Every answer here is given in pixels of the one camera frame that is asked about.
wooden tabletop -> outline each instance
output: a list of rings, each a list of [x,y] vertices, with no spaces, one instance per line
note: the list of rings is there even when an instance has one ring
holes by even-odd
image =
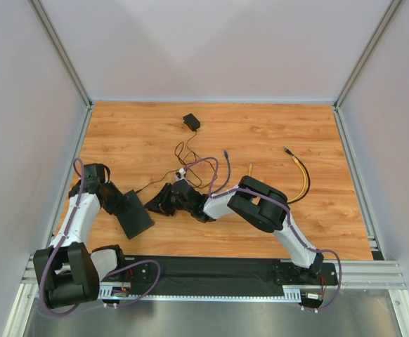
[[[85,164],[109,166],[111,181],[123,193],[142,188],[165,172],[181,168],[174,149],[193,135],[183,124],[183,116],[189,113],[201,122],[190,148],[201,157],[220,161],[216,187],[226,179],[223,150],[227,150],[232,168],[229,187],[238,184],[253,162],[254,178],[293,198],[301,190],[303,178],[283,152],[287,146],[311,175],[309,194],[291,205],[301,231],[312,244],[334,249],[343,259],[372,259],[329,105],[99,102],[80,157]],[[205,183],[213,174],[206,163],[198,164],[194,171]],[[174,182],[173,173],[140,192],[141,201],[152,199],[166,182]],[[173,217],[151,212],[150,216],[155,225],[128,240],[117,218],[100,210],[88,249],[119,244],[127,254],[288,257],[272,234],[257,230],[236,214],[212,223],[200,223],[185,211],[177,211]]]

white wall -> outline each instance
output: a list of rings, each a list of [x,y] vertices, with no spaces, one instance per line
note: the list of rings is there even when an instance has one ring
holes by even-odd
[[[386,257],[409,287],[409,0],[342,106]]]
[[[43,0],[94,100],[333,102],[389,0]]]
[[[27,0],[0,0],[0,335],[85,112]]]

gray floor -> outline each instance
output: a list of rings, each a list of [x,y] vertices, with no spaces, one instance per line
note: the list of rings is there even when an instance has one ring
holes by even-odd
[[[387,291],[343,291],[317,315],[284,303],[144,300],[115,310],[95,302],[64,319],[37,308],[36,302],[25,336],[400,336]]]

black power adapter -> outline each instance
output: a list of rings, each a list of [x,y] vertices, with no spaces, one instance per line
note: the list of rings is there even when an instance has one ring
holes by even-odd
[[[196,131],[200,128],[200,121],[193,114],[184,116],[183,123],[187,125],[191,131]]]

wood surface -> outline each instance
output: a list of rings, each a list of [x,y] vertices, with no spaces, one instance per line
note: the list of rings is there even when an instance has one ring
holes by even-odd
[[[189,113],[201,121],[190,148],[201,157],[213,156],[220,161],[216,187],[226,179],[223,150],[227,150],[232,168],[229,187],[247,174],[252,161],[253,177],[290,199],[295,197],[303,178],[291,157],[283,152],[283,146],[287,146],[311,175],[309,194],[291,205],[301,231],[312,244],[334,249],[342,259],[372,259],[329,105],[99,102],[80,157],[85,164],[108,165],[111,181],[121,191],[137,190],[159,180],[165,172],[181,168],[174,149],[193,135],[182,123],[182,117]],[[210,181],[213,172],[209,164],[198,164],[194,170],[203,181]],[[139,193],[141,201],[146,203],[166,182],[174,182],[173,175]],[[257,230],[235,214],[212,223],[200,223],[185,211],[177,211],[173,217],[151,212],[150,216],[155,225],[128,240],[117,218],[100,210],[88,249],[119,244],[126,254],[288,257],[272,234]]]

